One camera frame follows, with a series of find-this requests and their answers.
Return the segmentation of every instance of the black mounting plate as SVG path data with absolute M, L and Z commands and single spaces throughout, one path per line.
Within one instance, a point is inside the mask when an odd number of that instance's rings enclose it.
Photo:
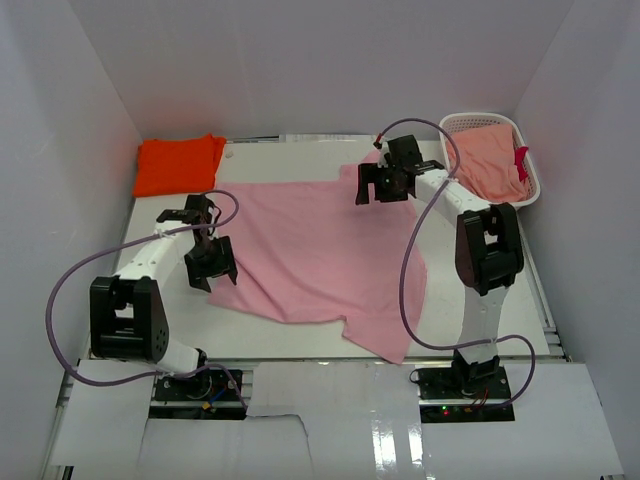
M 483 379 L 475 391 L 465 392 L 469 395 L 458 394 L 451 385 L 451 369 L 449 368 L 419 368 L 412 374 L 412 381 L 420 387 L 420 398 L 423 400 L 451 400 L 452 398 L 473 398 L 489 389 L 487 400 L 508 400 L 511 398 L 511 389 L 504 367 L 498 368 L 495 375 Z
M 440 405 L 421 405 L 421 423 L 486 423 L 514 422 L 513 405 L 503 408 L 486 407 L 474 409 L 464 406 L 449 406 L 443 410 Z
M 201 375 L 186 380 L 170 377 L 160 378 L 156 381 L 153 399 L 159 402 L 192 402 L 201 400 L 204 403 L 218 393 L 221 388 L 227 386 L 226 392 L 216 402 L 238 401 L 235 390 L 229 386 L 229 379 L 222 370 L 207 370 L 202 372 Z M 231 376 L 242 392 L 242 370 L 231 370 Z M 211 380 L 213 393 L 205 395 L 209 388 L 209 380 Z

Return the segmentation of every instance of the white enclosure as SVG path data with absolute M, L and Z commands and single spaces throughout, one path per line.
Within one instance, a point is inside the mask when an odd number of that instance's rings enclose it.
M 513 118 L 531 147 L 542 194 L 519 215 L 567 353 L 640 478 L 638 51 L 633 1 L 0 0 L 0 478 L 39 478 L 63 373 L 47 296 L 122 240 L 143 138 L 372 134 L 461 111 Z M 113 264 L 61 293 L 69 359 Z

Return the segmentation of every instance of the pink cloth in basket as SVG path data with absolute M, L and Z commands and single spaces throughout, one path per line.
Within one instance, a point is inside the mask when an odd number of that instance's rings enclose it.
M 492 203 L 520 202 L 529 195 L 520 180 L 513 149 L 511 125 L 490 125 L 454 133 L 461 164 L 456 178 L 460 184 Z M 456 157 L 447 142 L 451 168 Z
M 209 303 L 283 323 L 344 320 L 344 338 L 402 362 L 410 339 L 400 319 L 398 282 L 416 220 L 410 201 L 356 206 L 357 165 L 343 166 L 338 181 L 219 183 L 218 188 L 240 202 L 236 218 L 220 227 L 221 235 L 231 236 L 238 285 L 219 279 Z M 231 211 L 225 197 L 216 202 Z M 406 282 L 414 329 L 426 280 L 414 248 Z

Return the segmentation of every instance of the orange cloth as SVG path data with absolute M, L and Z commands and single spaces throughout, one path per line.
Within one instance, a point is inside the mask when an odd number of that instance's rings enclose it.
M 528 198 L 527 188 L 518 175 L 511 125 L 471 128 L 452 136 L 461 157 L 456 178 L 463 187 L 492 203 Z M 447 154 L 453 168 L 456 157 L 449 142 Z
M 145 140 L 138 147 L 134 197 L 211 190 L 227 140 L 213 137 L 182 141 Z

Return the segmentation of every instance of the purple cable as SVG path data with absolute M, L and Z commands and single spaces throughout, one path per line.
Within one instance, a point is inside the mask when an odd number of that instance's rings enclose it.
M 449 140 L 449 142 L 451 143 L 451 146 L 453 147 L 453 151 L 456 155 L 456 165 L 453 167 L 451 172 L 449 172 L 449 176 L 446 178 L 446 180 L 442 182 L 442 185 L 440 185 L 438 190 L 436 190 L 436 193 L 433 195 L 433 197 L 425 207 L 424 212 L 422 212 L 422 214 L 420 215 L 420 218 L 418 218 L 418 221 L 416 222 L 416 226 L 413 229 L 413 232 L 411 233 L 411 237 L 409 237 L 409 244 L 407 245 L 407 249 L 404 252 L 404 258 L 402 259 L 402 268 L 400 270 L 400 285 L 399 285 L 399 291 L 398 291 L 398 301 L 400 303 L 400 317 L 402 318 L 402 323 L 404 325 L 404 328 L 407 330 L 407 333 L 413 339 L 414 342 L 430 350 L 446 351 L 446 350 L 454 350 L 454 349 L 473 347 L 476 345 L 485 345 L 487 343 L 491 343 L 493 340 L 485 338 L 480 340 L 473 340 L 471 342 L 457 343 L 454 345 L 431 345 L 427 342 L 420 340 L 420 338 L 418 338 L 418 336 L 413 332 L 413 330 L 411 330 L 411 326 L 409 325 L 409 320 L 407 319 L 407 312 L 405 310 L 405 305 L 404 305 L 404 284 L 407 276 L 407 267 L 409 265 L 409 257 L 411 255 L 411 250 L 413 249 L 413 246 L 416 242 L 418 232 L 420 231 L 420 227 L 422 226 L 424 219 L 427 217 L 427 215 L 429 214 L 433 206 L 438 201 L 438 198 L 440 197 L 442 192 L 444 192 L 444 189 L 447 188 L 447 185 L 451 180 L 453 180 L 456 172 L 460 168 L 460 151 L 458 150 L 458 146 L 456 145 L 456 142 L 453 140 L 451 135 L 449 135 L 440 125 L 438 125 L 437 123 L 430 122 L 429 120 L 424 120 L 422 118 L 403 118 L 401 120 L 395 121 L 391 125 L 389 125 L 387 128 L 385 128 L 382 131 L 382 133 L 380 133 L 380 137 L 384 136 L 385 133 L 387 133 L 396 125 L 400 123 L 405 123 L 405 122 L 424 123 L 426 125 L 429 125 L 435 128 L 436 130 L 441 132 L 445 137 L 447 137 L 447 140 Z M 533 344 L 529 341 L 529 339 L 518 334 L 511 334 L 511 335 L 505 335 L 504 337 L 499 337 L 495 340 L 495 343 L 502 343 L 511 339 L 521 340 L 529 348 L 529 351 L 531 352 L 531 369 L 529 370 L 529 375 L 527 376 L 527 379 L 522 385 L 522 388 L 520 388 L 520 390 L 518 390 L 518 392 L 514 394 L 509 400 L 503 403 L 500 403 L 498 405 L 487 406 L 486 408 L 503 408 L 511 405 L 513 402 L 515 402 L 518 398 L 522 396 L 525 390 L 529 388 L 529 385 L 533 380 L 533 374 L 535 373 L 535 370 L 536 370 L 536 352 L 533 348 Z
M 199 225 L 185 225 L 184 227 L 174 228 L 173 230 L 167 230 L 166 232 L 163 232 L 162 236 L 173 235 L 175 233 L 180 233 L 180 232 L 187 232 L 189 230 L 199 230 L 199 229 L 209 229 L 209 228 L 221 227 L 221 226 L 226 225 L 227 223 L 229 223 L 231 220 L 233 220 L 233 218 L 238 214 L 238 210 L 240 209 L 240 204 L 238 203 L 238 199 L 233 194 L 231 194 L 229 192 L 226 192 L 224 190 L 211 190 L 209 192 L 204 192 L 205 195 L 209 194 L 209 193 L 220 193 L 222 195 L 226 195 L 231 200 L 233 200 L 235 208 L 234 208 L 233 212 L 231 213 L 231 215 L 229 215 L 229 217 L 227 217 L 226 219 L 224 219 L 224 220 L 222 220 L 221 222 L 218 222 L 218 223 L 199 224 Z M 45 318 L 44 323 L 45 323 L 45 327 L 47 329 L 47 338 L 49 339 L 49 344 L 51 345 L 51 349 L 53 350 L 53 353 L 56 356 L 56 359 L 58 360 L 60 365 L 62 365 L 62 368 L 64 368 L 64 370 L 69 374 L 69 376 L 73 377 L 78 382 L 84 383 L 86 385 L 90 385 L 92 387 L 114 387 L 114 386 L 117 386 L 117 385 L 123 385 L 125 383 L 133 382 L 133 381 L 139 380 L 141 378 L 155 377 L 155 376 L 165 375 L 166 374 L 166 372 L 149 371 L 149 372 L 139 373 L 137 375 L 132 375 L 131 377 L 122 378 L 120 380 L 111 380 L 111 381 L 108 381 L 108 382 L 99 382 L 97 380 L 91 380 L 90 378 L 86 378 L 86 377 L 83 377 L 82 375 L 80 375 L 73 368 L 73 365 L 71 365 L 66 360 L 66 358 L 64 358 L 64 355 L 62 354 L 62 351 L 60 350 L 60 347 L 58 346 L 58 342 L 56 341 L 56 337 L 55 337 L 55 334 L 53 332 L 53 303 L 55 302 L 56 296 L 58 295 L 58 292 L 60 291 L 60 288 L 62 287 L 64 282 L 66 282 L 67 279 L 76 270 L 78 270 L 79 268 L 83 267 L 87 263 L 90 263 L 90 262 L 92 262 L 92 261 L 94 261 L 94 260 L 96 260 L 98 258 L 104 257 L 106 255 L 110 255 L 110 254 L 118 252 L 120 250 L 124 250 L 125 248 L 135 247 L 136 245 L 140 245 L 142 243 L 150 242 L 150 241 L 156 240 L 158 238 L 160 238 L 160 235 L 155 233 L 155 234 L 149 235 L 147 237 L 143 237 L 143 238 L 139 238 L 137 240 L 132 240 L 131 242 L 123 243 L 122 245 L 119 245 L 117 247 L 107 248 L 106 250 L 102 250 L 101 252 L 94 253 L 93 255 L 88 256 L 84 260 L 80 260 L 78 263 L 76 263 L 74 266 L 72 266 L 69 270 L 64 272 L 64 274 L 60 277 L 60 279 L 54 285 L 53 290 L 51 290 L 51 294 L 49 295 L 49 300 L 47 301 L 47 308 L 45 310 L 45 317 L 44 317 Z M 240 403 L 242 404 L 243 408 L 246 410 L 247 409 L 247 404 L 244 401 L 244 399 L 242 398 L 242 396 L 240 395 L 240 389 L 238 388 L 238 384 L 236 383 L 235 379 L 233 378 L 233 375 L 231 375 L 231 372 L 224 365 L 220 365 L 219 363 L 208 363 L 208 364 L 203 365 L 202 367 L 199 367 L 199 368 L 197 368 L 197 369 L 195 369 L 195 370 L 193 370 L 191 372 L 177 373 L 177 374 L 173 374 L 171 376 L 173 378 L 188 378 L 188 377 L 196 375 L 196 374 L 198 374 L 198 373 L 200 373 L 200 372 L 202 372 L 204 370 L 207 370 L 209 368 L 218 368 L 218 369 L 222 370 L 225 373 L 225 375 L 229 378 L 229 380 L 233 384 L 233 388 L 236 391 L 236 394 L 238 395 L 238 400 L 240 400 Z

